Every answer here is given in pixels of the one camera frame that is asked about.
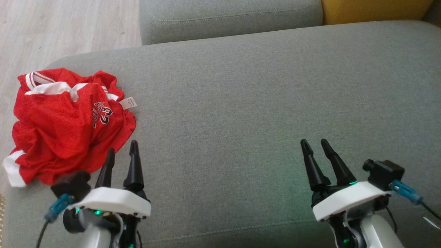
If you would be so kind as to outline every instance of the sofa seat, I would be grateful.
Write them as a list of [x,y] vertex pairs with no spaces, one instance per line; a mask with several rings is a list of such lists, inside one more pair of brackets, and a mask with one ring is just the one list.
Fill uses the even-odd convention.
[[[144,247],[333,247],[311,210],[301,139],[333,183],[322,138],[359,181],[368,158],[403,166],[403,181],[441,210],[440,41],[437,26],[382,21],[88,53],[49,67],[106,71],[135,98],[131,139],[152,202],[139,225]],[[113,187],[127,175],[129,145],[116,154]],[[54,200],[39,182],[12,189],[4,246],[34,247]],[[441,244],[422,208],[396,195],[389,206],[406,247]],[[42,247],[81,239],[58,220]]]

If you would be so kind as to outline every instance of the white label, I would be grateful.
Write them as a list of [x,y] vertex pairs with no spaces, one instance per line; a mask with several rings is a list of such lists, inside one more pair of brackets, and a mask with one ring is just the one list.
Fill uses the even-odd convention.
[[137,106],[133,97],[129,97],[120,101],[120,104],[123,107],[123,109],[129,109]]

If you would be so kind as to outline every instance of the gray fabric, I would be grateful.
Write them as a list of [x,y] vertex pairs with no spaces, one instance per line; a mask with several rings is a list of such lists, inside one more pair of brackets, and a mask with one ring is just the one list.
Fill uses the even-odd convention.
[[[152,201],[139,226],[145,246],[332,247],[310,208],[303,138],[333,182],[322,138],[359,180],[367,158],[404,166],[403,181],[441,210],[440,40],[424,22],[352,23],[88,53],[49,67],[107,71],[135,98],[131,139]],[[128,148],[116,154],[114,187]],[[33,247],[55,197],[33,183],[7,199],[5,246]],[[422,209],[398,196],[390,207],[406,247],[441,243]],[[80,240],[58,221],[42,247]]]
[[140,0],[143,45],[322,24],[320,0]]
[[423,20],[441,27],[441,0],[434,0]]

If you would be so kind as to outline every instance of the basketball jersey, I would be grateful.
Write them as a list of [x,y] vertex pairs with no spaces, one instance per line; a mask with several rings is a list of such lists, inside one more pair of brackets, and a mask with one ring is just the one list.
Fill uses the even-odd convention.
[[12,129],[15,149],[3,161],[13,187],[34,178],[52,184],[77,170],[99,169],[107,151],[118,151],[136,127],[123,109],[115,76],[98,71],[82,77],[64,68],[18,77]]

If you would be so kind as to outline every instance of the white stripe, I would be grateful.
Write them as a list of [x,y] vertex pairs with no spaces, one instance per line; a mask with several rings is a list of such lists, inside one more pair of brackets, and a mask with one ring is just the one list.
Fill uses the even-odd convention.
[[20,165],[15,161],[21,156],[25,154],[24,151],[19,150],[14,152],[13,154],[7,156],[3,160],[2,166],[5,168],[7,177],[9,179],[9,183],[12,187],[25,187],[25,181],[20,175]]
[[423,216],[423,219],[425,219],[429,224],[433,225],[434,227],[438,228],[438,230],[441,230],[435,223],[431,222],[428,218]]
[[55,83],[47,83],[41,84],[35,87],[33,90],[28,91],[25,95],[33,95],[33,94],[43,94],[43,95],[58,95],[63,92],[69,92],[71,95],[71,99],[73,102],[78,101],[78,93],[77,91],[86,86],[87,83],[79,83],[71,88],[66,82],[55,82]]
[[36,76],[38,76],[38,77],[40,77],[42,79],[45,79],[46,81],[48,81],[50,83],[55,83],[55,80],[53,80],[52,78],[48,78],[48,77],[38,73],[37,71],[34,71],[34,73],[35,73]]
[[31,72],[29,75],[30,83],[32,84],[32,87],[37,86],[34,82],[34,72]]
[[55,83],[55,81],[49,81],[49,80],[46,80],[46,79],[42,79],[42,78],[40,78],[39,76],[36,76],[36,75],[34,75],[32,77],[32,80],[34,81],[34,83],[37,82],[37,83],[40,83],[40,84]]
[[115,94],[106,94],[107,100],[118,100],[118,96]]
[[29,89],[32,90],[34,87],[32,86],[32,83],[30,81],[30,73],[26,74],[26,84],[28,85]]

